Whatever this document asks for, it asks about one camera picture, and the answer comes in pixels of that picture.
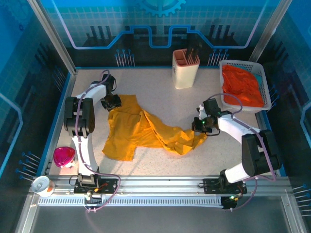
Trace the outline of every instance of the white plastic basket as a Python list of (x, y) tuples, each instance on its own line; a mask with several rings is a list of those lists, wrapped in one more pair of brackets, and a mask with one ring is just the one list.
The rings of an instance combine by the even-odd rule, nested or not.
[[(243, 106), (242, 111), (248, 111), (252, 113), (257, 113), (260, 112), (261, 110), (269, 110), (271, 108), (271, 99), (270, 99), (270, 94), (269, 94), (269, 89), (268, 89), (268, 84), (267, 84), (267, 79), (266, 75), (264, 73), (264, 69), (261, 64), (255, 63), (255, 62), (246, 62), (246, 61), (238, 61), (238, 60), (222, 60), (219, 63), (219, 72), (220, 72), (220, 90), (221, 93), (223, 93), (223, 84), (224, 84), (224, 77), (223, 77), (223, 66), (224, 65), (231, 65), (231, 66), (240, 66), (245, 68), (247, 71), (251, 72), (252, 74), (257, 74), (262, 77), (262, 81), (259, 87), (259, 92), (261, 94), (261, 97), (264, 102), (264, 106), (259, 108), (259, 107), (249, 107), (249, 106)], [(221, 100), (222, 103), (225, 107), (228, 108), (230, 111), (237, 111), (240, 109), (239, 105), (232, 105), (224, 102), (224, 96), (221, 95)]]

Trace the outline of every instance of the gear logo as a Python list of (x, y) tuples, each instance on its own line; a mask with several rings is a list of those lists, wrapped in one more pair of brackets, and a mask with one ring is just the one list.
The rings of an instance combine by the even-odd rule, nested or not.
[(186, 3), (185, 0), (137, 0), (141, 10), (145, 10), (146, 14), (151, 13), (152, 16), (158, 15), (159, 17), (169, 13), (174, 14), (175, 10), (181, 9), (181, 4)]

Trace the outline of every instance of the black motor joint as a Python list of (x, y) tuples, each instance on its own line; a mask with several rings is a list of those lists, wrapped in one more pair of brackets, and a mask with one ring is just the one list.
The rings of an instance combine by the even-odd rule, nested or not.
[[(103, 75), (102, 81), (107, 77), (107, 74)], [(112, 75), (109, 75), (108, 79), (102, 83), (106, 86), (106, 96), (101, 99), (102, 106), (104, 109), (107, 109), (108, 111), (121, 107), (121, 99), (118, 95), (113, 95), (112, 92), (116, 90), (117, 88), (117, 82), (115, 77)]]
[(221, 111), (215, 98), (204, 101), (203, 106), (208, 117), (202, 120), (198, 117), (194, 118), (193, 123), (191, 124), (191, 129), (195, 132), (212, 133), (214, 128), (219, 130), (218, 118), (223, 115), (231, 114), (229, 111)]

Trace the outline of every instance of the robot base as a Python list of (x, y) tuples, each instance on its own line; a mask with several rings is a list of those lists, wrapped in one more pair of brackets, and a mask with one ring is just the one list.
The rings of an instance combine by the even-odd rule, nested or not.
[(229, 184), (222, 191), (219, 179), (203, 179), (205, 194), (243, 194), (247, 193), (246, 185), (242, 181)]
[(81, 186), (79, 180), (76, 180), (76, 184), (74, 186), (74, 194), (85, 194), (88, 191), (93, 191), (96, 188), (98, 188), (98, 191), (96, 193), (103, 193), (103, 194), (113, 194), (116, 191), (116, 188), (118, 186), (118, 179), (106, 179), (101, 178), (98, 179), (98, 187), (93, 186)]

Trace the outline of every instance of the white cup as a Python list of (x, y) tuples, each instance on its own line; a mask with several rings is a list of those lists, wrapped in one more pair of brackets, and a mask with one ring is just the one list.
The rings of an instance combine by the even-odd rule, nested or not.
[(50, 196), (55, 189), (55, 183), (47, 176), (39, 176), (31, 184), (31, 190), (42, 197)]

